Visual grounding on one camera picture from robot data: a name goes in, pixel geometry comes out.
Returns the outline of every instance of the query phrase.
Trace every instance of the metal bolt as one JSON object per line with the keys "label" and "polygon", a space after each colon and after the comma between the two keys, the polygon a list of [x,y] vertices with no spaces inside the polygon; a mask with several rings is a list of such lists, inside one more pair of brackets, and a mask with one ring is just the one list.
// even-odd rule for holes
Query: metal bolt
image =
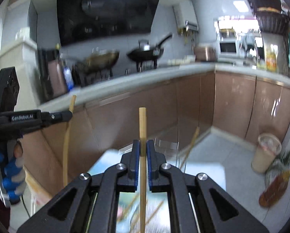
{"label": "metal bolt", "polygon": [[171,165],[169,163],[163,163],[161,164],[161,168],[164,170],[168,170],[171,168]]}
{"label": "metal bolt", "polygon": [[208,176],[203,172],[198,174],[199,180],[207,180],[207,178],[208,178]]}
{"label": "metal bolt", "polygon": [[88,174],[88,173],[82,173],[82,174],[79,175],[79,178],[81,180],[87,180],[87,179],[90,178],[90,174]]}
{"label": "metal bolt", "polygon": [[119,164],[116,165],[116,168],[118,170],[124,170],[124,169],[127,168],[127,166],[125,164],[123,164],[123,163],[119,163]]}

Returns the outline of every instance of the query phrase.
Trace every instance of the hand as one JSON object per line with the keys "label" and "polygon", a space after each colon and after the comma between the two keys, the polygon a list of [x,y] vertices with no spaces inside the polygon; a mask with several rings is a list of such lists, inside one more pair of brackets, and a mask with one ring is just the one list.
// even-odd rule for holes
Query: hand
{"label": "hand", "polygon": [[[16,201],[23,194],[26,187],[25,171],[23,170],[23,149],[19,141],[9,141],[7,146],[14,146],[14,157],[5,167],[6,177],[3,179],[3,187],[8,194],[8,200]],[[4,156],[0,153],[0,162]]]}

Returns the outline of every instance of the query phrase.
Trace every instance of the microwave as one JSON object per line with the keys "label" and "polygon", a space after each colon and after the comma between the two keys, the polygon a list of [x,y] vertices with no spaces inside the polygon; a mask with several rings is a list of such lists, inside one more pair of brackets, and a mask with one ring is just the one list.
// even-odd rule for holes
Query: microwave
{"label": "microwave", "polygon": [[240,49],[240,41],[236,38],[225,38],[216,42],[218,58],[244,58],[244,51]]}

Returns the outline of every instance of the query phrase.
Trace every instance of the beige bin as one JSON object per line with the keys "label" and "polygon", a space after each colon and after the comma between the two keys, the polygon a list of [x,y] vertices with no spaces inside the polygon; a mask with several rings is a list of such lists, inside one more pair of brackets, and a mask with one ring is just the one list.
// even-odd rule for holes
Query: beige bin
{"label": "beige bin", "polygon": [[270,133],[259,135],[252,169],[258,173],[265,173],[275,157],[280,154],[281,149],[282,145],[276,136]]}

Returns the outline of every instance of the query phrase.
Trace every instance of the kitchen counter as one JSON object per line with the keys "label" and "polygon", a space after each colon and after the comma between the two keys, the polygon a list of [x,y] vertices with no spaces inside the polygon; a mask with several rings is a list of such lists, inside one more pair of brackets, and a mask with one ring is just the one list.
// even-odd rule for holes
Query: kitchen counter
{"label": "kitchen counter", "polygon": [[39,109],[42,111],[52,112],[68,109],[71,96],[74,94],[77,96],[76,106],[79,106],[94,100],[102,100],[111,96],[119,95],[139,87],[210,71],[256,76],[259,79],[264,79],[265,81],[290,88],[290,78],[281,74],[252,69],[250,67],[238,67],[230,64],[203,62],[145,71],[140,74],[137,73],[115,78],[109,81],[103,81],[85,88],[76,88],[69,94],[65,94],[47,103],[41,104]]}

